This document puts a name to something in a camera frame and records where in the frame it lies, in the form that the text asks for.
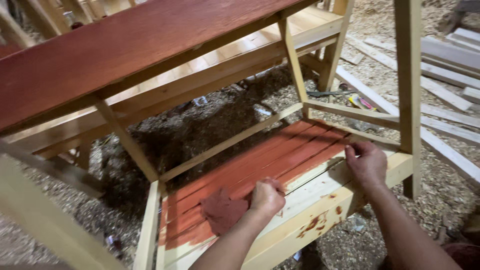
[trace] hand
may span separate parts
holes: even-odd
[[[285,206],[285,193],[275,179],[258,181],[253,190],[250,209],[273,217]]]
[[[372,142],[357,142],[345,147],[347,165],[363,190],[368,193],[373,188],[384,187],[387,171],[387,158]]]

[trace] sawdust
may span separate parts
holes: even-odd
[[[455,0],[423,1],[423,34],[442,39],[438,26],[455,5]],[[359,38],[373,37],[395,43],[393,2],[391,0],[357,0],[349,34]],[[469,28],[479,26],[476,14],[467,16],[464,23]],[[390,57],[395,54],[381,50]],[[345,44],[342,54],[355,56],[359,51]],[[396,73],[380,63],[365,57],[357,66],[340,60],[347,71],[380,94],[397,95]],[[308,90],[315,90],[316,74],[302,69]],[[460,88],[439,82],[459,94]],[[212,146],[238,134],[264,120],[268,116],[255,109],[278,112],[297,102],[290,74],[285,65],[278,66],[206,95],[208,104],[198,107],[192,104],[166,111],[129,127],[129,132],[146,151],[148,158],[160,172],[165,172],[202,153]],[[439,99],[422,90],[423,103],[444,109]],[[336,104],[346,104],[346,97],[336,97]],[[347,125],[345,117],[315,112],[314,116]],[[281,122],[226,149],[168,183],[170,190],[178,189],[226,162],[252,145],[268,138],[271,133],[301,118],[296,112]],[[478,132],[474,128],[451,123]],[[367,132],[393,140],[399,139],[397,131],[385,128]],[[458,140],[439,136],[448,145],[472,162],[480,165],[477,148]],[[108,135],[93,143],[90,172],[107,183],[108,196],[102,200],[90,199],[62,182],[37,170],[23,166],[25,175],[64,212],[71,214],[91,234],[117,235],[122,240],[122,261],[132,266],[141,222],[146,204],[148,182],[114,135]],[[422,188],[419,199],[410,201],[402,196],[402,186],[393,190],[404,208],[432,237],[438,231],[442,216],[447,215],[452,229],[458,230],[468,213],[479,203],[479,196],[471,192],[466,181],[438,160],[430,151],[422,149]],[[360,231],[351,230],[355,220],[365,220]],[[369,206],[322,235],[304,248],[300,262],[292,257],[275,269],[375,269],[384,259],[386,249],[375,215]],[[56,256],[26,234],[8,218],[0,216],[0,265],[17,263],[55,263]]]

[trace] unfinished pine wood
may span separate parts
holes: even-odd
[[[480,53],[429,38],[421,39],[421,52],[427,57],[480,73]]]
[[[126,270],[102,244],[25,179],[12,160],[0,157],[0,210],[77,270]]]
[[[287,19],[280,20],[278,22],[278,28],[280,29],[280,35],[285,43],[285,51],[287,52],[288,68],[292,74],[293,84],[297,91],[297,96],[300,102],[304,102],[308,99],[307,90],[305,90],[305,84],[303,82],[303,76],[300,70],[300,62],[298,60],[297,52],[293,45],[292,36],[288,27]],[[304,118],[309,118],[308,108],[302,108]]]
[[[140,238],[138,239],[135,260],[133,261],[133,270],[151,270],[153,267],[156,233],[158,230],[158,208],[162,199],[161,192],[158,188],[158,181],[150,184],[142,229],[140,230]]]
[[[395,30],[398,59],[398,104],[400,149],[412,155],[412,175],[404,180],[404,194],[417,198],[421,192],[420,141],[420,27],[421,3],[395,0]]]
[[[474,51],[474,52],[480,52],[480,46],[468,43],[468,42],[460,40],[460,39],[456,39],[456,38],[454,38],[453,34],[448,34],[445,37],[445,40],[449,43],[452,43],[453,45],[455,45],[457,47],[468,49],[468,50],[471,50],[471,51]]]
[[[426,56],[422,56],[421,59],[425,63],[432,64],[432,65],[435,65],[437,67],[448,69],[450,71],[460,73],[460,74],[466,75],[468,77],[472,77],[472,78],[480,80],[480,74],[476,73],[474,71],[464,69],[464,68],[461,68],[461,67],[458,67],[458,66],[455,66],[455,65],[452,65],[452,64],[448,64],[448,63],[445,63],[445,62],[442,62],[442,61],[439,61],[439,60],[436,60],[436,59],[433,59],[433,58],[430,58],[430,57],[426,57]]]
[[[237,135],[233,136],[232,138],[214,146],[213,148],[203,152],[202,154],[192,158],[191,160],[189,160],[185,163],[182,163],[181,165],[179,165],[179,166],[171,169],[170,171],[162,174],[160,176],[160,181],[166,182],[166,181],[172,179],[173,177],[175,177],[175,176],[181,174],[182,172],[192,168],[193,166],[195,166],[197,164],[200,164],[201,162],[211,158],[212,156],[220,153],[221,151],[223,151],[223,150],[227,149],[228,147],[236,144],[237,142],[250,137],[251,135],[261,131],[262,129],[264,129],[266,127],[271,126],[272,124],[274,124],[277,121],[282,120],[283,118],[291,115],[292,113],[296,112],[297,110],[301,109],[302,107],[303,107],[303,105],[301,103],[296,103],[296,104],[290,106],[289,108],[277,113],[276,115],[263,120],[262,122],[256,124],[255,126],[241,132],[240,134],[237,134]]]
[[[48,17],[47,13],[43,10],[42,6],[37,1],[23,0],[17,1],[17,3],[25,12],[28,19],[30,19],[34,27],[42,34],[45,39],[56,37],[61,34],[60,30],[56,28],[54,23]]]
[[[408,175],[408,167],[411,167],[411,156],[396,153],[388,158],[388,164],[387,185],[392,187],[400,183],[402,177]],[[275,220],[268,224],[270,230],[262,231],[261,235],[255,240],[245,259],[243,268],[270,269],[274,267],[284,258],[291,256],[316,239],[319,234],[324,234],[331,227],[344,220],[346,216],[352,214],[349,209],[357,209],[358,206],[364,204],[363,201],[354,201],[350,204],[351,201],[343,197],[344,191],[351,192],[350,190],[353,189],[349,184],[343,187],[342,184],[339,184],[345,183],[341,178],[345,176],[345,173],[340,176],[337,173],[339,171],[341,170],[327,170],[307,183],[311,187],[310,189],[297,189],[289,194],[287,204],[289,206],[300,204],[301,207],[295,209],[299,214],[292,215],[288,220],[285,220],[287,219],[286,216],[284,218],[274,217]],[[308,199],[305,197],[305,192],[310,195]],[[187,269],[214,241],[215,239],[189,254],[179,257],[173,263],[167,264],[166,269]]]
[[[425,116],[422,116],[421,124],[435,130],[438,133],[455,138],[467,144],[474,146],[480,145],[480,134],[473,131],[466,130]]]
[[[82,168],[87,172],[88,172],[88,168],[90,167],[91,150],[92,150],[92,143],[90,141],[81,142],[80,146],[78,147],[79,155],[75,161],[79,168]]]
[[[468,115],[464,115],[458,112],[454,111],[449,111],[449,110],[444,110],[441,108],[438,108],[436,106],[431,106],[428,104],[422,104],[421,107],[421,112],[426,113],[429,115],[433,115],[436,117],[441,117],[450,121],[454,121],[457,123],[473,126],[480,128],[480,119],[476,117],[471,117]]]
[[[383,48],[383,49],[392,51],[392,52],[396,52],[396,45],[392,44],[392,43],[387,43],[387,42],[377,40],[377,39],[374,39],[374,38],[371,38],[371,37],[366,38],[363,42],[365,42],[367,44],[370,44],[370,45],[373,45],[373,46],[377,46],[379,48]]]
[[[463,89],[462,97],[473,103],[480,104],[480,90],[471,87]]]
[[[117,121],[117,117],[115,116],[112,109],[108,106],[108,104],[104,100],[101,100],[97,103],[96,108],[102,114],[105,121],[109,124],[110,128],[115,132],[115,135],[119,137],[122,146],[125,148],[125,150],[127,150],[135,163],[137,163],[138,167],[144,172],[148,181],[150,181],[151,183],[157,181],[158,174],[156,169],[148,161],[142,149],[140,149],[140,147],[133,140],[133,138],[127,133],[125,129],[120,126]]]
[[[23,31],[3,6],[0,6],[0,29],[7,42],[13,41],[22,49],[35,45],[34,40]]]
[[[324,58],[322,62],[327,68],[320,70],[317,88],[319,91],[330,91],[333,79],[335,77],[335,69],[342,53],[345,34],[347,33],[348,24],[353,11],[354,0],[336,0],[333,6],[333,13],[343,16],[342,29],[338,35],[336,43],[325,47]]]
[[[325,12],[321,10],[311,10],[307,8],[299,13],[311,12],[321,18],[328,18]],[[341,16],[334,15],[331,20],[325,19],[324,25],[327,29],[340,30]],[[297,54],[302,55],[310,52],[317,46],[323,47],[330,42],[334,42],[334,37],[328,37],[330,30],[324,31],[323,26],[319,25],[312,29],[305,29],[305,31],[293,36],[294,46],[297,49]],[[121,115],[127,115],[128,120],[120,118],[120,123],[125,126],[136,123],[145,119],[146,117],[158,114],[166,109],[173,108],[183,102],[187,102],[192,98],[204,95],[211,91],[215,91],[229,84],[235,83],[245,77],[254,75],[265,69],[273,67],[286,55],[283,44],[279,41],[279,32],[269,31],[268,34],[264,30],[258,32],[257,40],[260,37],[268,37],[266,42],[271,42],[261,48],[253,51],[246,51],[231,59],[224,59],[220,63],[213,63],[207,69],[198,71],[188,75],[187,77],[175,79],[173,72],[167,72],[157,77],[159,86],[151,89],[149,80],[148,87],[143,87],[145,83],[140,84],[140,89],[151,89],[146,92],[138,93],[136,91],[132,94],[117,95],[116,100],[109,99],[112,109]],[[207,62],[207,56],[214,55],[208,53],[202,58]],[[15,144],[24,149],[28,149],[36,154],[49,158],[52,155],[58,155],[68,149],[75,148],[80,142],[80,138],[96,139],[111,132],[106,124],[102,124],[102,117],[95,109],[84,111],[83,113],[73,114],[70,119],[62,118],[57,122],[52,121],[48,126],[46,123],[44,127],[39,126],[38,129],[33,128],[32,133],[15,137],[13,141]]]
[[[214,0],[195,0],[185,9],[181,1],[147,1],[117,16],[85,25],[81,31],[4,58],[0,61],[0,80],[9,87],[2,90],[0,100],[9,102],[0,106],[0,130],[5,132],[11,125],[25,128],[94,105],[93,96],[109,98],[271,25],[311,2],[241,0],[223,6]],[[282,11],[280,16],[275,13],[278,11]],[[179,14],[182,24],[172,24],[179,20]],[[165,25],[162,31],[158,30],[159,25]],[[32,66],[32,58],[42,67]],[[95,76],[91,73],[94,69],[105,72]],[[19,74],[29,80],[15,79]],[[118,81],[126,76],[128,80]],[[95,95],[86,95],[94,90]]]
[[[360,50],[361,52],[365,53],[367,56],[377,60],[384,66],[397,71],[397,62],[387,56],[386,54],[383,54],[376,50],[375,48],[368,46],[367,44],[361,42],[360,40],[347,35],[347,42]],[[420,78],[420,86],[430,93],[436,95],[438,98],[440,98],[447,106],[458,110],[458,111],[466,111],[468,110],[472,103],[455,95],[451,91],[448,91],[447,89],[443,88],[441,85],[435,83],[434,81],[421,77]]]
[[[307,100],[303,105],[309,108],[343,115],[360,121],[365,121],[397,130],[399,129],[399,118],[391,114],[329,104],[316,100]]]
[[[456,39],[480,46],[480,34],[463,28],[457,28],[452,36]]]
[[[359,95],[366,98],[369,102],[372,101],[372,104],[375,104],[377,108],[381,108],[383,111],[392,115],[399,114],[397,107],[386,101],[375,91],[369,89],[366,85],[361,83],[358,79],[353,77],[347,71],[343,70],[341,67],[337,68],[337,75],[341,80],[347,82],[353,88],[357,89]],[[441,139],[433,135],[425,127],[420,128],[420,136],[422,138],[422,142],[428,146],[428,148],[439,158],[441,158],[442,161],[454,168],[458,174],[460,174],[473,185],[480,186],[480,168],[477,165],[460,155]]]
[[[459,74],[441,67],[430,65],[427,63],[421,64],[422,74],[434,79],[465,88],[467,86],[473,88],[480,88],[480,80]]]
[[[0,154],[6,153],[9,156],[24,162],[28,166],[45,172],[72,187],[85,192],[91,197],[100,198],[104,191],[102,183],[88,171],[77,168],[68,162],[54,158],[52,160],[43,160],[38,156],[33,156],[22,149],[12,146],[3,140],[0,140]]]

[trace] wooden bench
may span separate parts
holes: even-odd
[[[420,192],[419,2],[395,1],[397,36],[402,37],[397,41],[399,117],[307,98],[298,57],[316,66],[319,90],[329,90],[353,9],[353,0],[336,0],[332,12],[309,7],[313,3],[242,0],[223,7],[210,0],[188,5],[177,0],[148,1],[0,59],[0,134],[9,136],[5,139],[10,142],[1,142],[0,151],[99,197],[103,190],[87,177],[85,161],[83,169],[64,163],[58,166],[56,156],[79,147],[80,155],[88,157],[91,141],[113,131],[151,182],[133,265],[136,270],[152,269],[155,249],[157,269],[187,268],[215,241],[199,214],[199,199],[221,185],[228,187],[233,198],[240,198],[262,177],[277,177],[287,185],[287,205],[259,235],[243,265],[245,269],[271,268],[365,203],[345,168],[342,150],[346,143],[374,141],[388,156],[387,184],[405,179],[406,194],[416,197]],[[234,20],[226,25],[229,14]],[[175,15],[184,20],[172,23]],[[162,33],[170,38],[160,39]],[[80,44],[79,40],[89,42],[70,54],[65,44]],[[319,59],[323,47],[324,56]],[[125,131],[129,124],[254,75],[284,58],[298,103],[163,175],[158,175]],[[69,70],[73,62],[76,70]],[[166,181],[298,110],[302,121],[185,188],[166,191]],[[401,142],[314,121],[311,110],[397,129]],[[11,160],[0,157],[0,168],[2,212],[73,268],[124,269],[22,177]]]

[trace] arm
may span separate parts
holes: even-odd
[[[252,206],[230,231],[219,237],[191,270],[240,269],[255,238],[285,205],[285,198],[272,185],[257,182]]]
[[[394,269],[461,270],[418,226],[385,184],[387,159],[371,142],[345,148],[347,165],[375,212]]]

